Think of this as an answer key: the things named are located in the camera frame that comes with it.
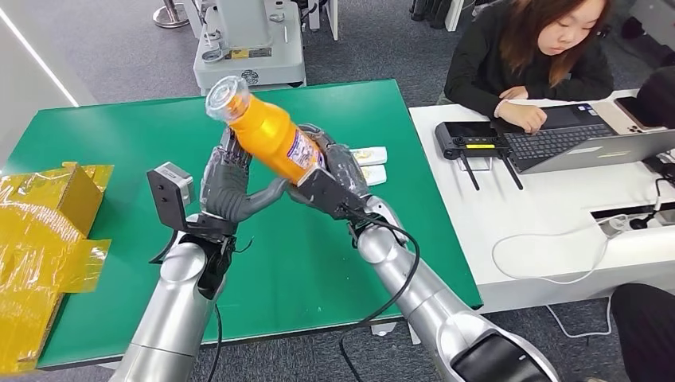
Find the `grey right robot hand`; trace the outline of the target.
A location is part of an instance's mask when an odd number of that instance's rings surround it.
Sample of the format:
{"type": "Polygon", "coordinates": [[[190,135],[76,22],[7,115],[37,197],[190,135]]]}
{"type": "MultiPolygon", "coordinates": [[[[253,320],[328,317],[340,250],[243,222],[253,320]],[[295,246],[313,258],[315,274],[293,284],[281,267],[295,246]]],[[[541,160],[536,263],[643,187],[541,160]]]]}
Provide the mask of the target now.
{"type": "Polygon", "coordinates": [[[322,152],[322,166],[337,182],[360,198],[370,195],[361,167],[347,145],[336,142],[326,131],[310,123],[300,124],[305,133],[322,152]]]}

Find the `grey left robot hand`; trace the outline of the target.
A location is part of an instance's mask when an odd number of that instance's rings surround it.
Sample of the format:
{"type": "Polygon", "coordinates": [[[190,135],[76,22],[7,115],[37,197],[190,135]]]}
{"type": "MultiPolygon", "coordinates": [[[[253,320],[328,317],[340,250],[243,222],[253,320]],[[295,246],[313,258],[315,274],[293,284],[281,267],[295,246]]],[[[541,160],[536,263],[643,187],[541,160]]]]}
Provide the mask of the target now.
{"type": "Polygon", "coordinates": [[[248,193],[252,156],[234,131],[227,127],[209,156],[201,180],[201,211],[209,216],[240,223],[277,201],[289,181],[273,179],[265,189],[248,193]]]}

